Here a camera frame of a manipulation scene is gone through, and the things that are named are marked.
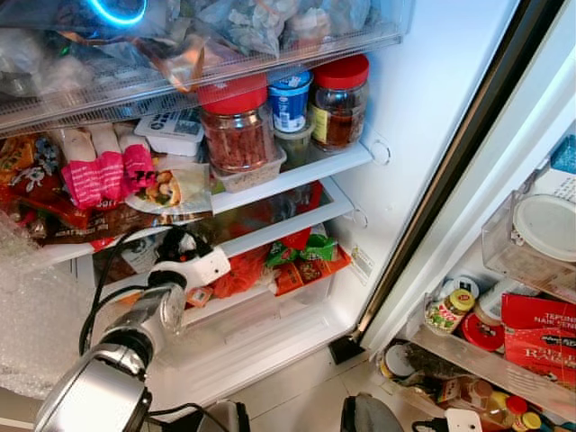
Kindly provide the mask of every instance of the tile floor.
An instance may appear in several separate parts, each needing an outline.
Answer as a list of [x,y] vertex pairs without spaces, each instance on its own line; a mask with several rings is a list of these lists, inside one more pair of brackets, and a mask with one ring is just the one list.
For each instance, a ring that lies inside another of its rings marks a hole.
[[428,417],[378,385],[368,355],[335,365],[322,349],[229,396],[247,406],[252,432],[338,432],[347,396],[371,393],[386,403],[402,427]]

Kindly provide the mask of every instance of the pink wrapped snack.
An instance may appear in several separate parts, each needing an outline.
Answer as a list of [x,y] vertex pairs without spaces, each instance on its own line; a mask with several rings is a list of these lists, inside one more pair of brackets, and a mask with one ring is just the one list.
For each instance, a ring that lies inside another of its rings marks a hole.
[[61,129],[56,133],[67,161],[62,168],[62,176],[76,207],[81,210],[95,207],[102,200],[102,195],[90,135],[78,129]]
[[120,201],[123,198],[124,163],[114,128],[111,123],[102,123],[89,126],[88,130],[92,134],[92,143],[98,156],[102,197]]
[[134,128],[129,123],[114,124],[114,131],[119,138],[124,162],[125,193],[132,194],[142,187],[152,186],[156,182],[156,174],[146,139],[134,135]]

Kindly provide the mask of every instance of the red jar lid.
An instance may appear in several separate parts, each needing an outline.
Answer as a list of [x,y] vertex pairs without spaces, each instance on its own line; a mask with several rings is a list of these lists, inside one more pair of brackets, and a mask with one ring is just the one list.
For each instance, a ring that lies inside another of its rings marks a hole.
[[361,86],[368,78],[368,58],[364,54],[341,58],[314,69],[316,84],[334,90]]
[[487,351],[496,351],[504,345],[504,326],[486,325],[475,313],[464,318],[461,329],[468,342]]
[[513,395],[506,398],[506,408],[508,408],[512,414],[519,416],[528,411],[528,404],[519,396]]
[[198,100],[206,111],[215,114],[239,114],[255,110],[268,97],[265,74],[244,76],[198,89]]

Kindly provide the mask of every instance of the jar of brown food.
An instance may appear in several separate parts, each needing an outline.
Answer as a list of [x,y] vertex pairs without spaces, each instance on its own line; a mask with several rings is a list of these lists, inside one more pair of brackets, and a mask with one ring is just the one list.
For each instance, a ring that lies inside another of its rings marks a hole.
[[251,171],[276,158],[266,84],[256,75],[199,90],[210,161],[219,170]]
[[368,58],[357,55],[314,69],[312,138],[320,149],[347,149],[360,138],[368,102],[368,66]]

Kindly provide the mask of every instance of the bubble wrap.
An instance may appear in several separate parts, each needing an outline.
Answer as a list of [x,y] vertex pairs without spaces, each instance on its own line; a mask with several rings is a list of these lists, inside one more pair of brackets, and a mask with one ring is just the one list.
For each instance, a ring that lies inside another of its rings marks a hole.
[[78,359],[92,295],[45,266],[39,247],[0,212],[0,386],[45,398]]

